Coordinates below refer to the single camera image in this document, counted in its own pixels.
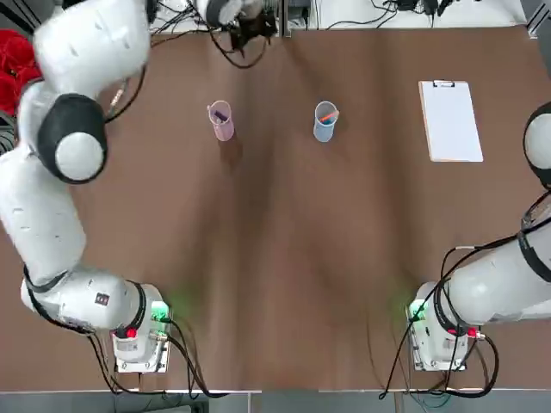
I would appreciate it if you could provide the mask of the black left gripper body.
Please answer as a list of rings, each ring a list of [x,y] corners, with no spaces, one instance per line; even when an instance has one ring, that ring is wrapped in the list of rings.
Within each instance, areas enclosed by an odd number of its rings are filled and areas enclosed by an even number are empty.
[[[276,17],[272,10],[261,11],[254,18],[239,17],[237,22],[230,26],[230,41],[234,52],[245,55],[247,43],[258,36],[264,37],[268,43],[276,35]]]

